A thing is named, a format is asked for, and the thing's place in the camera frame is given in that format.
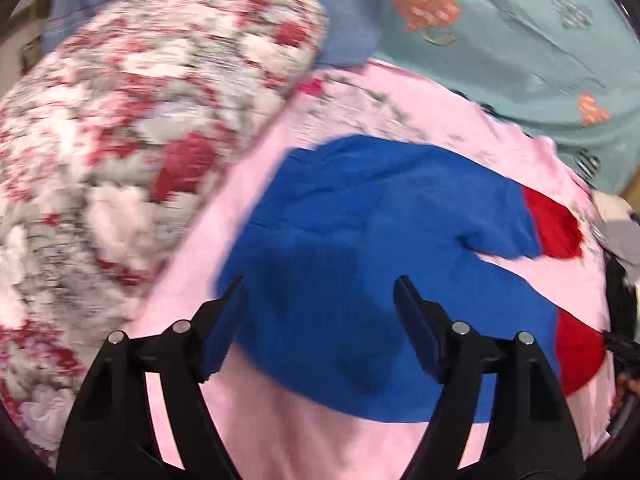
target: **pink fabric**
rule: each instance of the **pink fabric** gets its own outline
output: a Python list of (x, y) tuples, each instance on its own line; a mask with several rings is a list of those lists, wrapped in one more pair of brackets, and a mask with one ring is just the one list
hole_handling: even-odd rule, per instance
[[(372, 104), (366, 99), (371, 94)], [(331, 103), (333, 111), (318, 114), (326, 103)], [(388, 120), (382, 116), (386, 112), (381, 112), (385, 107), (392, 114)], [(371, 126), (372, 118), (378, 126)], [(369, 122), (357, 130), (356, 120)], [(302, 86), (261, 144), (231, 170), (225, 187), (194, 225), (156, 285), (146, 313), (129, 327), (129, 334), (158, 333), (174, 320), (190, 318), (211, 298), (215, 275), (243, 221), (291, 146), (313, 146), (356, 131), (441, 145), (569, 207), (584, 236), (581, 258), (485, 258), (517, 272), (595, 329), (608, 327), (602, 254), (588, 227), (593, 205), (575, 175), (556, 158), (552, 141), (529, 139), (517, 126), (497, 123), (477, 105), (421, 76), (370, 62), (357, 74), (316, 71)], [(585, 454), (603, 439), (613, 384), (612, 363), (607, 359), (591, 383), (569, 398)], [(238, 348), (231, 349), (220, 373), (202, 385), (202, 393), (245, 480), (395, 480), (426, 426), (383, 424), (333, 412), (279, 387)], [(162, 455), (179, 465), (155, 377), (150, 378), (149, 397)], [(478, 459), (486, 428), (486, 424), (474, 426), (462, 465)]]

